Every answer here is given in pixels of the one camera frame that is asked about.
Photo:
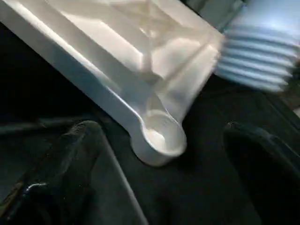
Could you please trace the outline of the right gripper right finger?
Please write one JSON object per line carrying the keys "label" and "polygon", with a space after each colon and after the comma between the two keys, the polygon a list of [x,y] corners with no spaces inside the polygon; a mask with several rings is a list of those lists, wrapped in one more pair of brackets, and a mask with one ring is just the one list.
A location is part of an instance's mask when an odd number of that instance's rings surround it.
{"label": "right gripper right finger", "polygon": [[300,155],[268,131],[237,122],[223,130],[223,149],[264,225],[300,223]]}

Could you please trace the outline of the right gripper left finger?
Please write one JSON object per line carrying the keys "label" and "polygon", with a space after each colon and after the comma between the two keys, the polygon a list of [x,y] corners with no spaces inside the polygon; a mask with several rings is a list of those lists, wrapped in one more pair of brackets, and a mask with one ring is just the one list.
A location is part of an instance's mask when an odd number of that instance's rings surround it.
{"label": "right gripper left finger", "polygon": [[91,120],[59,136],[1,136],[0,222],[148,224],[101,126]]}

